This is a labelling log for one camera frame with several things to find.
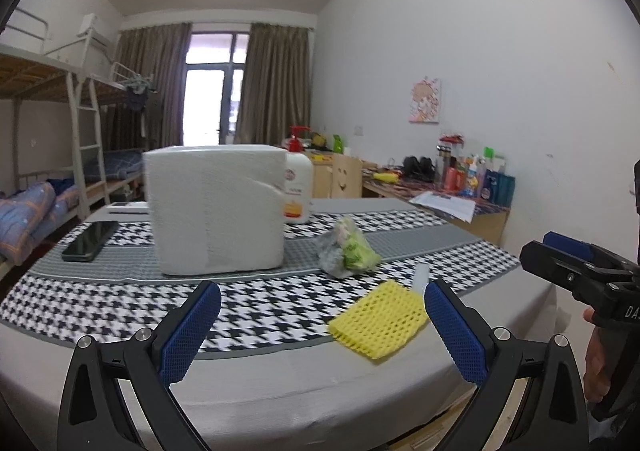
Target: black phone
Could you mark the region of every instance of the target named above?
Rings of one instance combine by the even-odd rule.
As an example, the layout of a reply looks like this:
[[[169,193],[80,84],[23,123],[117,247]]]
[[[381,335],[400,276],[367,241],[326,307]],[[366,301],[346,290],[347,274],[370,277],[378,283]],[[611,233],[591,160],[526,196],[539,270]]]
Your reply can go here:
[[[94,222],[62,251],[63,261],[94,261],[107,240],[118,228],[118,222]]]

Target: blue blanket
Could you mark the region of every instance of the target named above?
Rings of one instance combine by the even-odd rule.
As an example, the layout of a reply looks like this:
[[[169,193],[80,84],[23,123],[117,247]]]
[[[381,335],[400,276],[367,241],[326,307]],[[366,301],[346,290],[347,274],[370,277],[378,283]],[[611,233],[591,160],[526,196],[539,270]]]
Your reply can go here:
[[[104,172],[107,180],[124,180],[139,171],[142,171],[142,150],[105,152]],[[97,158],[85,164],[84,179],[87,182],[100,182]]]
[[[40,225],[31,233],[33,247],[40,245],[46,237],[58,229],[63,224],[66,214],[76,207],[79,202],[80,190],[75,185],[56,196],[56,200],[42,219],[42,222],[40,222]]]
[[[0,254],[20,265],[35,245],[32,233],[56,200],[51,184],[39,182],[10,199],[0,200]]]

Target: metal screw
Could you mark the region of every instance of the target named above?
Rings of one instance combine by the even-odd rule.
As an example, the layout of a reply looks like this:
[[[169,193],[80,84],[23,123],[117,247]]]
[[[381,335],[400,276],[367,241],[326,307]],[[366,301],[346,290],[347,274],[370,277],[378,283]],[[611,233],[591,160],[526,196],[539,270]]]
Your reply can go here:
[[[93,339],[91,338],[91,336],[82,336],[79,340],[78,340],[78,346],[80,348],[87,348],[87,346],[89,346],[91,344],[91,341],[93,341]]]
[[[562,334],[558,334],[556,337],[554,337],[554,342],[556,343],[556,345],[562,348],[564,348],[569,344],[568,339],[564,337]]]
[[[153,333],[153,331],[151,330],[151,328],[141,328],[140,330],[138,330],[136,332],[136,339],[138,341],[146,341],[147,339],[149,339],[151,337],[151,334]]]
[[[494,335],[500,339],[500,341],[507,341],[511,338],[511,332],[501,326],[494,330]]]

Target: white tissue pack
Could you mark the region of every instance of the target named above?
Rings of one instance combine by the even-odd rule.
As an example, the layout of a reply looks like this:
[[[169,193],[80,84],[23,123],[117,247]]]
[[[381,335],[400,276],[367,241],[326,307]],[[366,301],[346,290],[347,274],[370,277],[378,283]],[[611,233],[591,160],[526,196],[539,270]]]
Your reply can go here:
[[[202,275],[282,265],[286,156],[241,144],[146,153],[160,270]]]

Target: window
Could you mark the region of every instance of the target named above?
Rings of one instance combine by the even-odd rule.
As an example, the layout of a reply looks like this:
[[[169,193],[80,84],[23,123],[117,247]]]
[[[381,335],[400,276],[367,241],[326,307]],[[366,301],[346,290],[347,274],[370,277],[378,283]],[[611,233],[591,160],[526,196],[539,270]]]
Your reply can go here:
[[[249,35],[194,34],[187,53],[182,132],[185,146],[233,142]]]

